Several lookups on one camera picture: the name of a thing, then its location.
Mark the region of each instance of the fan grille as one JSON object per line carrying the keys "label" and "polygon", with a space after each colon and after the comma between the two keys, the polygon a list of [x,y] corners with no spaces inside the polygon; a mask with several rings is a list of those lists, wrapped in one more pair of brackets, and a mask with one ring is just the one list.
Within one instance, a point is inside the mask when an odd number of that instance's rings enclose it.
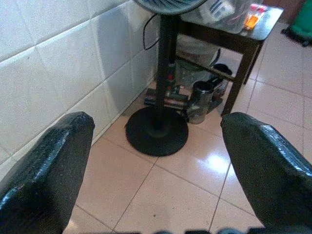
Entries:
{"label": "fan grille", "polygon": [[179,15],[200,6],[206,0],[134,0],[149,11],[161,15]]}

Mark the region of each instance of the green object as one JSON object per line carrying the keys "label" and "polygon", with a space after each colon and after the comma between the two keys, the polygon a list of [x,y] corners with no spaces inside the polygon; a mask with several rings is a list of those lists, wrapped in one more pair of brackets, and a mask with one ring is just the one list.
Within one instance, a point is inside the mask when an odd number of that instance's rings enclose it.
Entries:
{"label": "green object", "polygon": [[305,39],[312,39],[312,0],[307,0],[290,29]]}

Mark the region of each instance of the table leg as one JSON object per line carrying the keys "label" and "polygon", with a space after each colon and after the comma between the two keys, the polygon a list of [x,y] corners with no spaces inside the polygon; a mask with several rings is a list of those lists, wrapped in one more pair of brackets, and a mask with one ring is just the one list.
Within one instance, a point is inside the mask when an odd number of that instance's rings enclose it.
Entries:
{"label": "table leg", "polygon": [[251,62],[251,65],[250,65],[250,67],[249,67],[249,71],[248,71],[248,73],[247,73],[247,75],[246,75],[246,77],[245,77],[244,84],[247,84],[247,81],[249,80],[249,76],[250,76],[250,74],[251,74],[251,72],[252,72],[252,70],[253,70],[253,68],[254,68],[254,64],[255,64],[255,62],[257,61],[257,58],[258,58],[258,56],[259,56],[259,54],[260,54],[260,51],[261,51],[262,46],[263,46],[263,41],[261,41],[261,42],[259,43],[259,45],[257,46],[256,52],[255,52],[254,57],[253,57],[253,61]]}
{"label": "table leg", "polygon": [[227,101],[225,103],[222,116],[229,114],[234,106],[234,103],[236,101],[236,98],[238,96],[240,87],[242,86],[244,79],[246,77],[246,74],[249,71],[251,61],[253,60],[255,56],[256,50],[254,49],[254,46],[247,46],[245,49],[245,52],[243,54],[243,58],[240,62],[236,77],[234,79],[232,88],[230,90],[229,96],[227,98]]}

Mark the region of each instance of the clear plastic box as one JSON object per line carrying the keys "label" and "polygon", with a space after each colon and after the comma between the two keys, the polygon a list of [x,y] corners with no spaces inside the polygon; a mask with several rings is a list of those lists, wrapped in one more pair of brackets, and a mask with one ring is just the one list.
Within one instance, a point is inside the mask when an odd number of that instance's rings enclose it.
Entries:
{"label": "clear plastic box", "polygon": [[243,29],[253,2],[255,0],[208,0],[195,10],[182,14],[181,18],[183,21],[236,34]]}

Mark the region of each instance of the round black base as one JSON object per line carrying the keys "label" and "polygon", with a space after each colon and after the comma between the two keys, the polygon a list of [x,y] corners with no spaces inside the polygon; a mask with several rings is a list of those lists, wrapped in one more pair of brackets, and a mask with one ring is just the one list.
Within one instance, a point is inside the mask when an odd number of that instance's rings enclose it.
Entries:
{"label": "round black base", "polygon": [[185,119],[174,110],[164,108],[162,118],[156,118],[154,107],[135,112],[126,124],[129,143],[151,156],[167,156],[180,150],[189,134]]}

